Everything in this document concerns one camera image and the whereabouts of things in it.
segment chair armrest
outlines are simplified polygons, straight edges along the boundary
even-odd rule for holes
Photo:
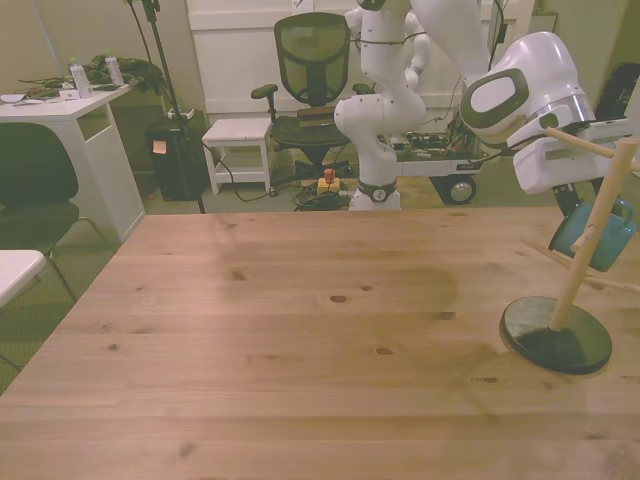
[[[356,95],[373,95],[376,91],[366,83],[356,83],[353,86]]]
[[[276,122],[276,106],[273,100],[273,95],[278,91],[278,86],[274,84],[264,85],[260,88],[256,88],[251,92],[251,98],[254,100],[260,100],[261,98],[267,98],[269,102],[269,115],[271,115],[271,123]]]
[[[261,98],[273,96],[278,91],[278,86],[274,84],[264,85],[260,88],[256,88],[251,92],[251,98],[254,100],[260,100]]]

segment paper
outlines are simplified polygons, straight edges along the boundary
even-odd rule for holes
[[[6,103],[16,103],[22,100],[26,95],[18,94],[18,95],[0,95],[0,100]]]
[[[153,141],[153,153],[157,153],[158,155],[166,155],[167,154],[167,142],[163,142],[162,140],[154,140]]]

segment cable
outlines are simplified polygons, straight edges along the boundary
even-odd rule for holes
[[[345,148],[349,144],[343,145],[336,158],[333,161],[332,170],[335,172],[335,167],[338,164],[338,159]],[[331,188],[333,180],[329,182],[328,188]],[[340,189],[345,187],[345,184],[340,184]],[[340,192],[327,191],[320,195],[318,192],[318,184],[308,187],[302,187],[300,191],[293,197],[293,204],[296,206],[294,212],[312,212],[312,211],[333,211],[339,210],[342,207],[346,207],[350,203],[349,197],[342,197]]]
[[[202,145],[204,146],[204,148],[209,150],[209,152],[211,152],[212,156],[215,155],[214,151],[206,143],[204,143],[204,141],[202,142]],[[291,186],[290,184],[284,185],[283,187],[280,187],[278,189],[273,189],[272,192],[265,193],[264,195],[260,195],[259,197],[255,197],[255,198],[242,198],[242,196],[238,193],[236,180],[235,180],[235,178],[233,178],[233,172],[229,169],[229,167],[227,167],[227,164],[224,163],[222,160],[218,160],[218,161],[220,162],[220,165],[222,165],[224,167],[224,169],[229,173],[229,176],[231,177],[231,185],[233,186],[233,192],[236,194],[236,197],[238,197],[238,199],[240,201],[244,202],[244,203],[255,202],[256,200],[262,200],[263,198],[271,197],[274,194],[277,194],[277,193],[281,192],[282,190],[286,190],[287,188],[289,188]]]
[[[356,38],[354,38],[353,40],[350,40],[349,43],[355,43],[355,44],[366,43],[367,45],[404,45],[409,40],[411,40],[413,37],[417,37],[418,35],[426,35],[426,34],[427,34],[427,32],[412,33],[408,37],[405,37],[405,39],[403,41],[401,41],[401,42],[377,42],[377,41],[374,41],[374,40],[362,40],[362,34],[358,33]]]
[[[491,155],[490,157],[483,158],[482,160],[477,160],[477,161],[467,160],[467,162],[472,164],[472,165],[482,165],[482,164],[487,163],[487,162],[489,162],[491,160],[495,160],[498,157],[512,156],[512,155],[518,153],[517,151],[514,150],[516,147],[519,147],[520,145],[523,145],[523,144],[525,144],[527,142],[532,142],[534,140],[540,140],[541,138],[547,138],[547,136],[545,134],[533,135],[533,136],[531,136],[529,138],[525,138],[524,140],[521,140],[518,143],[513,144],[509,148],[505,148],[504,150],[501,150],[498,153],[496,153],[494,155]]]
[[[15,371],[17,371],[18,373],[20,373],[22,371],[22,367],[20,365],[17,365],[15,363],[13,363],[11,360],[9,360],[7,357],[5,357],[4,355],[2,355],[0,353],[0,361],[2,363],[6,363],[7,365],[9,365],[11,368],[13,368]]]
[[[458,77],[458,81],[456,82],[456,86],[453,87],[453,92],[451,92],[451,100],[449,101],[449,107],[447,108],[447,113],[444,114],[444,117],[436,117],[436,118],[432,118],[431,120],[428,120],[426,122],[423,123],[423,125],[426,125],[428,123],[431,122],[438,122],[441,120],[446,119],[449,116],[449,113],[451,112],[451,107],[453,106],[453,99],[456,96],[456,90],[458,89],[458,85],[460,85],[460,81],[462,80],[462,77]]]
[[[493,3],[498,7],[498,12],[500,12],[500,28],[498,30],[498,34],[496,36],[495,42],[493,43],[493,50],[491,51],[491,58],[489,59],[489,68],[487,69],[487,71],[491,70],[491,68],[493,67],[493,60],[496,58],[496,51],[498,50],[498,40],[500,40],[500,31],[505,25],[504,9],[502,8],[502,5],[500,5],[500,0],[493,0]]]

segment black round base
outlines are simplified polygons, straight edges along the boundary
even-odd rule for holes
[[[586,375],[602,369],[613,352],[609,332],[575,305],[560,332],[549,328],[557,300],[516,300],[502,315],[500,328],[509,344],[528,360],[560,373]]]

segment wooden mug stand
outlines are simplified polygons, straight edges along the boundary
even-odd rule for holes
[[[561,373],[589,374],[607,364],[613,344],[605,327],[593,315],[575,306],[574,301],[583,281],[598,282],[586,276],[587,269],[609,222],[625,176],[637,170],[633,157],[640,142],[623,138],[614,151],[553,128],[547,128],[545,134],[611,158],[611,169],[604,179],[585,232],[572,246],[576,255],[568,265],[569,276],[560,298],[528,297],[515,301],[502,316],[501,331],[511,346],[538,365]],[[555,254],[549,253],[559,261]]]

